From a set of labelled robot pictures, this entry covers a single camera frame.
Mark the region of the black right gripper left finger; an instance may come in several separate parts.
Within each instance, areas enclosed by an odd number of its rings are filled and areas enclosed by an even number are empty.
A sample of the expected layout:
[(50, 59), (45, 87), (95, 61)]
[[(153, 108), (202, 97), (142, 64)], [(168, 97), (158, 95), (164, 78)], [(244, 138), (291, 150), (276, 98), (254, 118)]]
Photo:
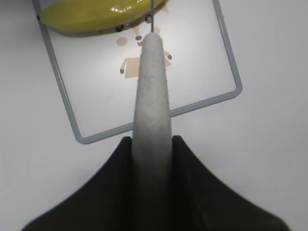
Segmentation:
[(24, 226), (25, 231), (130, 231), (131, 138), (124, 137), (80, 189)]

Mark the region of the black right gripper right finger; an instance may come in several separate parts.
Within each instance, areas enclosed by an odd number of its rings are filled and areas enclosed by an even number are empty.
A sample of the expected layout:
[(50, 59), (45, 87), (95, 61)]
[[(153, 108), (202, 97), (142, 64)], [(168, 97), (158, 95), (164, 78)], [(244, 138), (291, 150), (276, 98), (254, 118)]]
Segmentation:
[(194, 155), (181, 136), (172, 138), (173, 231), (288, 231), (276, 215), (233, 191)]

